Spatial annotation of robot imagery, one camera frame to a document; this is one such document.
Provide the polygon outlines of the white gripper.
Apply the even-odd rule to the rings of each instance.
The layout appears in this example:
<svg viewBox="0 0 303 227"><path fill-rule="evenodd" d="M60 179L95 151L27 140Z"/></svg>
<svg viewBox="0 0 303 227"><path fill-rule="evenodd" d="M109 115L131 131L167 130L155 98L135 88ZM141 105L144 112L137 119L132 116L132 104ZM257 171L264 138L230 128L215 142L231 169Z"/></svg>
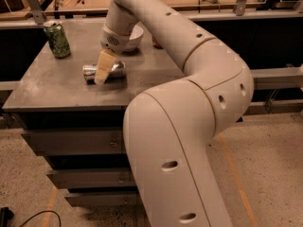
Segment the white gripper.
<svg viewBox="0 0 303 227"><path fill-rule="evenodd" d="M116 61L116 54L122 53L129 43L132 29L129 26L110 28L104 25L100 33L100 43L104 48L99 54L94 82L101 85L108 78Z"/></svg>

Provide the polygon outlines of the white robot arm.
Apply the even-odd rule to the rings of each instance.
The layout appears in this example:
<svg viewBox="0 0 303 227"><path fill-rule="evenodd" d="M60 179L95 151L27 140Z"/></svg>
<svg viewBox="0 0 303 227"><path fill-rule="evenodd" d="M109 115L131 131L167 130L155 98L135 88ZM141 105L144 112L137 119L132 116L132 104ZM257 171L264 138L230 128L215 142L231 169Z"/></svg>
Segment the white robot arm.
<svg viewBox="0 0 303 227"><path fill-rule="evenodd" d="M123 138L151 227L233 227L206 145L248 109L254 80L225 43L159 0L112 0L100 42L122 52L142 23L183 72L128 105Z"/></svg>

